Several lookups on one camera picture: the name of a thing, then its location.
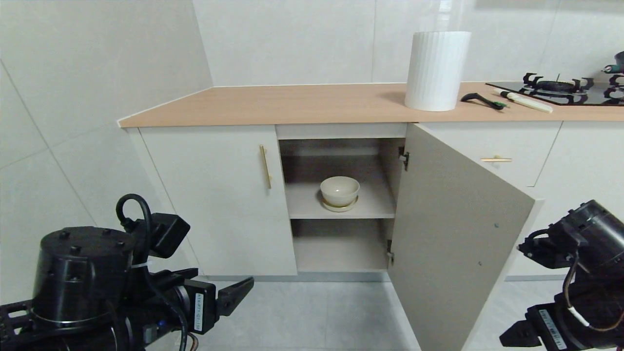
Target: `saucer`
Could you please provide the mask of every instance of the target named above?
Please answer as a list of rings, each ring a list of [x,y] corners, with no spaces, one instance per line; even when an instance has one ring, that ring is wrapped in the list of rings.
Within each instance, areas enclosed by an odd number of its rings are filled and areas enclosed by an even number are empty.
[[[323,207],[325,207],[326,209],[332,211],[332,212],[346,212],[350,209],[353,208],[353,206],[355,206],[355,204],[357,203],[359,199],[359,196],[357,196],[355,198],[355,200],[353,200],[352,203],[348,204],[347,206],[342,206],[342,207],[336,207],[336,206],[332,206],[330,204],[327,203],[327,201],[325,201],[325,199],[323,199]]]

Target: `white ceramic bowl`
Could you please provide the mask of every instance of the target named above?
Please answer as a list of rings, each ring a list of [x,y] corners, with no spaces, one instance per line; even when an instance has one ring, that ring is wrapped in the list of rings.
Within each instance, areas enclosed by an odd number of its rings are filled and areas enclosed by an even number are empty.
[[[359,182],[349,177],[331,177],[321,183],[321,193],[325,201],[335,207],[352,203],[358,196]]]

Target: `gas stove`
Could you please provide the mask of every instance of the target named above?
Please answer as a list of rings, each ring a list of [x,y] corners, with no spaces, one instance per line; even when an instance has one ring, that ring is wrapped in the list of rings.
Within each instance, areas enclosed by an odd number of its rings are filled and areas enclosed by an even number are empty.
[[[624,76],[614,74],[608,82],[593,78],[571,81],[543,81],[543,76],[526,73],[522,82],[490,82],[487,85],[517,92],[555,105],[624,106]]]

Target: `open cabinet door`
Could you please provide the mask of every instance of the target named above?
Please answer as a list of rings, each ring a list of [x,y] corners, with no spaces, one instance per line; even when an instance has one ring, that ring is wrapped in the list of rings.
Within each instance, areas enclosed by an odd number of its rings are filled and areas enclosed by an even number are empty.
[[[388,274],[422,351],[460,351],[542,201],[417,124],[405,151]]]

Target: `drawer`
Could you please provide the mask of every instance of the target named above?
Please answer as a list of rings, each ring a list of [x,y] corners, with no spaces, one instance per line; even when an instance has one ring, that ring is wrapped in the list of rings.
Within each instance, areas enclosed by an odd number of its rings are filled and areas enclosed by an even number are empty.
[[[278,124],[277,139],[405,138],[407,123]]]
[[[511,159],[511,162],[485,163],[508,182],[532,187],[555,142],[561,122],[435,122],[423,125],[471,159],[495,156]]]

